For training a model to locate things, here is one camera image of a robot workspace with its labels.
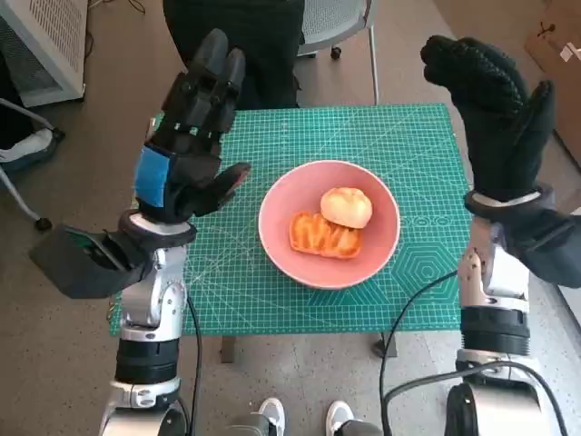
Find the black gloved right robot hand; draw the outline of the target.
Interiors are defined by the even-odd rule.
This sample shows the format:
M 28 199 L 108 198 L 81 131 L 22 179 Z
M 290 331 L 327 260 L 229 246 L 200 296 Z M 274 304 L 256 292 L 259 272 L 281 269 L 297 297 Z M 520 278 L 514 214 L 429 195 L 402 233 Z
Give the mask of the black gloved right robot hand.
M 500 202 L 532 193 L 556 124 L 554 84 L 529 92 L 512 58 L 471 37 L 433 35 L 420 57 L 462 118 L 475 191 Z

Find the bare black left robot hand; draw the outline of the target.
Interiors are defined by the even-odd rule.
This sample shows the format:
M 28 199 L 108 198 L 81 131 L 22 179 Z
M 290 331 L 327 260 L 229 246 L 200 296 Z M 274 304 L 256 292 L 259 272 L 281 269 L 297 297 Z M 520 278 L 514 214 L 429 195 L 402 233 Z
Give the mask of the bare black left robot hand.
M 150 220 L 177 224 L 214 213 L 246 179 L 248 163 L 221 168 L 221 139 L 233 126 L 245 67 L 244 52 L 213 29 L 176 76 L 135 173 L 135 197 Z

